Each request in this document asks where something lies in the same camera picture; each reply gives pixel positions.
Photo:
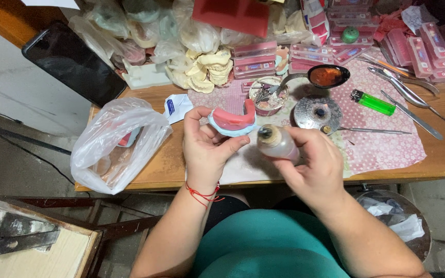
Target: smartphone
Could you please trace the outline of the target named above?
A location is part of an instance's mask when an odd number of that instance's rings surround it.
[[[22,54],[71,90],[102,107],[126,88],[121,79],[80,37],[59,20],[28,41]]]

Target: hand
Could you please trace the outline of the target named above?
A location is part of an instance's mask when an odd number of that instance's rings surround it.
[[[226,161],[250,143],[246,135],[228,138],[209,124],[200,126],[199,120],[211,111],[205,106],[198,106],[188,111],[184,118],[183,154],[188,169],[187,182],[201,193],[213,192]]]
[[[343,155],[318,129],[285,129],[297,146],[303,148],[306,164],[295,167],[287,159],[272,159],[274,165],[288,186],[316,214],[333,211],[336,205],[342,204],[346,193],[343,186]]]

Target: wooden table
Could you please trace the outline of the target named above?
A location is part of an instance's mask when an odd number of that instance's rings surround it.
[[[445,117],[445,84],[437,85],[441,93],[436,97],[428,90],[417,85],[408,85],[414,92],[431,104],[434,109]],[[164,101],[171,94],[186,93],[174,85],[156,86],[147,89],[127,89],[121,94],[122,97],[136,97],[148,101],[152,108],[160,113],[164,112]],[[427,157],[414,165],[406,168],[379,170],[357,174],[345,179],[345,184],[383,184],[383,183],[406,183],[420,180],[445,179],[445,122],[428,109],[408,105],[413,113],[434,127],[443,136],[439,141],[432,135],[419,127],[423,148]],[[92,107],[90,119],[99,109]],[[139,175],[127,186],[126,189],[140,190],[171,190],[184,184],[185,162],[182,153],[183,122],[172,124],[173,133],[166,139],[154,157],[143,168]],[[265,180],[250,183],[239,183],[227,187],[250,187],[256,184],[282,183],[282,180]],[[87,191],[88,188],[75,184],[75,190]]]

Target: green lighter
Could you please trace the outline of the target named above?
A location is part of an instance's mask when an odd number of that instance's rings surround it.
[[[358,102],[359,104],[375,111],[381,112],[382,114],[386,114],[387,116],[394,114],[394,110],[396,109],[396,106],[357,89],[354,89],[350,96],[355,102]]]

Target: red string bracelet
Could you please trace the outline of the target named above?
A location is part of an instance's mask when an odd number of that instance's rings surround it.
[[[185,181],[185,188],[190,191],[190,195],[192,195],[192,197],[195,198],[195,200],[197,200],[197,202],[204,205],[205,209],[208,209],[208,206],[206,204],[202,203],[199,199],[197,199],[197,197],[195,197],[195,194],[199,195],[200,197],[202,197],[203,199],[206,199],[209,202],[219,202],[219,201],[224,200],[224,198],[219,199],[219,196],[216,196],[216,198],[214,198],[213,200],[207,198],[207,197],[211,197],[219,190],[219,188],[220,188],[219,181],[218,181],[218,185],[216,186],[216,189],[214,189],[214,192],[212,194],[208,194],[208,195],[201,194],[200,192],[196,191],[195,189],[190,188],[188,181]]]

